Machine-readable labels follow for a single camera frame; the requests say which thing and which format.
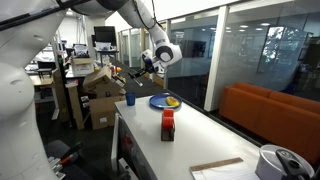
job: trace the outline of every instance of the blue plate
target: blue plate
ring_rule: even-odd
[[[166,98],[168,96],[172,96],[174,98],[176,98],[178,101],[179,101],[179,106],[169,106],[166,102]],[[171,109],[176,109],[178,107],[181,106],[182,104],[182,101],[180,98],[176,97],[176,96],[173,96],[171,94],[157,94],[157,95],[154,95],[152,96],[150,99],[149,99],[149,104],[157,109],[164,109],[164,108],[171,108]]]

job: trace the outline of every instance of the orange sofa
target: orange sofa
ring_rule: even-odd
[[[320,160],[320,103],[237,82],[224,88],[221,116],[315,164]]]

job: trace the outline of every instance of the glass wall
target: glass wall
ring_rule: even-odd
[[[141,59],[140,59],[140,54],[141,54],[141,37],[140,37],[140,29],[131,29],[131,59],[132,62],[130,64],[131,68],[137,68],[140,69],[141,67]]]
[[[168,68],[168,89],[203,108],[217,25],[217,11],[171,21],[172,43],[183,59]]]
[[[320,101],[319,17],[316,0],[240,11],[231,8],[215,84],[215,107],[223,88],[237,81]]]
[[[122,31],[122,62],[129,66],[129,31]]]

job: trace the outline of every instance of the blue cup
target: blue cup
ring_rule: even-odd
[[[136,103],[136,93],[135,92],[127,92],[126,99],[127,99],[128,106],[134,106]]]

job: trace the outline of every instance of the paper sheet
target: paper sheet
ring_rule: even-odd
[[[260,178],[243,163],[235,163],[200,171],[191,171],[195,180],[260,180]]]

